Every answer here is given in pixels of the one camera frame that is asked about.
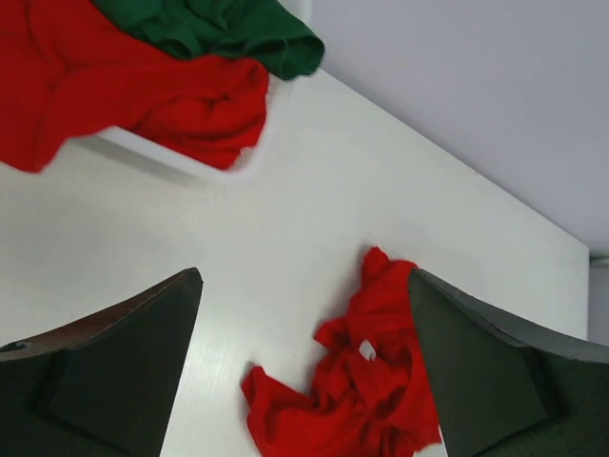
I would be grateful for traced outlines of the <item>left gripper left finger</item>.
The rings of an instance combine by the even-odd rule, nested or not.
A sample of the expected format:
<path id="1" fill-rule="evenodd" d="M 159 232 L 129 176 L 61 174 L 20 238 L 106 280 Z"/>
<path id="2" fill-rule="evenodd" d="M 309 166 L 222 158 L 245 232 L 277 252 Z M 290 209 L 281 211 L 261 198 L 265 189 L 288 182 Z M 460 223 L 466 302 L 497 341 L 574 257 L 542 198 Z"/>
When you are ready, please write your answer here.
<path id="1" fill-rule="evenodd" d="M 202 290 L 188 268 L 2 346 L 2 455 L 160 455 Z"/>

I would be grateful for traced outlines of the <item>white plastic laundry basket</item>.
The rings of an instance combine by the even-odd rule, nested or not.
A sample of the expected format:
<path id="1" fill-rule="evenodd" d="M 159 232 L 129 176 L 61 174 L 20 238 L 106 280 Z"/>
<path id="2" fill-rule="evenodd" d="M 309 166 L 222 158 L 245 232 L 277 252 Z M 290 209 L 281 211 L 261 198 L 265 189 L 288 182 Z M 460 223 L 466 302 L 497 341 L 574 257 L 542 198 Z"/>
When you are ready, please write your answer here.
<path id="1" fill-rule="evenodd" d="M 292 82 L 324 43 L 280 1 L 82 1 L 85 65 L 70 85 L 87 101 L 78 135 L 198 177 L 252 167 Z"/>

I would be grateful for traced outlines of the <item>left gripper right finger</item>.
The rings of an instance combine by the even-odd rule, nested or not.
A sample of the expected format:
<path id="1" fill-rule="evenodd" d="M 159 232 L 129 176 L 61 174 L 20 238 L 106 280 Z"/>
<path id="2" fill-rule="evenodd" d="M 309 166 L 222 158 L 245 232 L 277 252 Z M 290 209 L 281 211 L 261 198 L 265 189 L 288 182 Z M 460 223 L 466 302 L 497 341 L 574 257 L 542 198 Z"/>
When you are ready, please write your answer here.
<path id="1" fill-rule="evenodd" d="M 605 456 L 608 348 L 416 269 L 408 293 L 450 456 Z"/>

